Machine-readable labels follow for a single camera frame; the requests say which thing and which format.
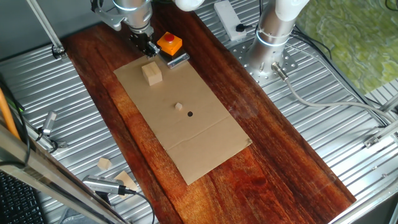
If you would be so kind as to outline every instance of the red button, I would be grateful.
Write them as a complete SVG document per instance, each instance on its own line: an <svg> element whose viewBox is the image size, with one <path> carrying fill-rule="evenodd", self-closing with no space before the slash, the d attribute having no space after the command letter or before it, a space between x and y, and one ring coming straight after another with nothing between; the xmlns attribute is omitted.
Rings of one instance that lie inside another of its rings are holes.
<svg viewBox="0 0 398 224"><path fill-rule="evenodd" d="M166 34L166 35L164 36L164 39L165 39L167 42L173 42L173 40L174 40L174 35L173 35L173 34Z"/></svg>

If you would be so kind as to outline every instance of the keyboard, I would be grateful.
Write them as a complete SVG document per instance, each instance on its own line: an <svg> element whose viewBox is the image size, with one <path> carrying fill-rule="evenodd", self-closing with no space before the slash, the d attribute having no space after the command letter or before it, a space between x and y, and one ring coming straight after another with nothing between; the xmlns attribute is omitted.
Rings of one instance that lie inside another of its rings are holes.
<svg viewBox="0 0 398 224"><path fill-rule="evenodd" d="M45 224L36 190L1 171L0 223Z"/></svg>

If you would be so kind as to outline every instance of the small wooden block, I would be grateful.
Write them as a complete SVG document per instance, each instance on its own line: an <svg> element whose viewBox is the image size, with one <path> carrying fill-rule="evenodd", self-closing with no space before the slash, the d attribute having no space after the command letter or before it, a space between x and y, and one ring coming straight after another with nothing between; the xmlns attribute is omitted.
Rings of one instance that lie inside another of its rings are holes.
<svg viewBox="0 0 398 224"><path fill-rule="evenodd" d="M163 80L162 72L156 65L156 62L151 62L147 65L142 66L142 73L144 74L145 80L151 86Z"/></svg>
<svg viewBox="0 0 398 224"><path fill-rule="evenodd" d="M175 109L178 110L178 111L180 111L180 110L182 109L182 104L181 104L181 103L177 103L177 104L175 105Z"/></svg>
<svg viewBox="0 0 398 224"><path fill-rule="evenodd" d="M112 166L112 163L109 159L105 159L105 158L100 158L98 161L97 166L101 169L101 170L107 170Z"/></svg>
<svg viewBox="0 0 398 224"><path fill-rule="evenodd" d="M130 188L130 190L138 190L138 186L134 181L130 178L129 174L126 171L122 171L115 177L116 180L123 181L124 186ZM119 195L121 198L126 198L127 195Z"/></svg>

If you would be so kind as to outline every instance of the white power strip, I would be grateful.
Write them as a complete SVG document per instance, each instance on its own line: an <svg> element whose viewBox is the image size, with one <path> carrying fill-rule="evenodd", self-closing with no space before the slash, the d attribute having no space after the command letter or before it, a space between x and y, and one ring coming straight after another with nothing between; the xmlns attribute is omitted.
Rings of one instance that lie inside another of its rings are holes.
<svg viewBox="0 0 398 224"><path fill-rule="evenodd" d="M214 4L214 9L231 40L240 40L246 36L246 31L236 32L236 26L241 23L229 1Z"/></svg>

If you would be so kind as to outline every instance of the green fabric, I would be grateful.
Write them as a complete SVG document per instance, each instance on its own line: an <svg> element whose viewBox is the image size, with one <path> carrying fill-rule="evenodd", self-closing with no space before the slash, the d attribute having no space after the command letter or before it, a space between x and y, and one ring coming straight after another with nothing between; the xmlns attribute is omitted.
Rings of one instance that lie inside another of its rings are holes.
<svg viewBox="0 0 398 224"><path fill-rule="evenodd" d="M398 78L398 12L384 0L310 0L296 23L362 93Z"/></svg>

